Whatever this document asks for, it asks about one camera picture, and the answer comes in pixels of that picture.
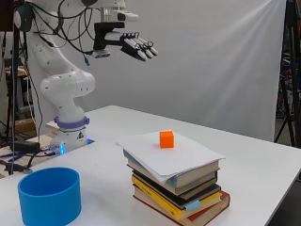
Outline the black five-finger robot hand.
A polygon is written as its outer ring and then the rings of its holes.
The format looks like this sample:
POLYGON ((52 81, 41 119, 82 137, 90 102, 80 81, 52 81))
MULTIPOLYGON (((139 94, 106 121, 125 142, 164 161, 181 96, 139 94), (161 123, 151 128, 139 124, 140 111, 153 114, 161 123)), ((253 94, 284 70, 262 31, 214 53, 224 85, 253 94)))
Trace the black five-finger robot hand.
POLYGON ((124 27, 125 23, 122 22, 95 23, 95 39, 92 56, 95 58, 109 57, 110 52, 107 49, 108 45, 119 46, 121 52, 140 61, 146 61, 148 58, 153 58, 158 55, 158 51, 153 47, 153 42, 143 40, 139 32, 118 32, 118 38, 116 40, 106 38, 106 36, 115 29, 123 29, 124 27))

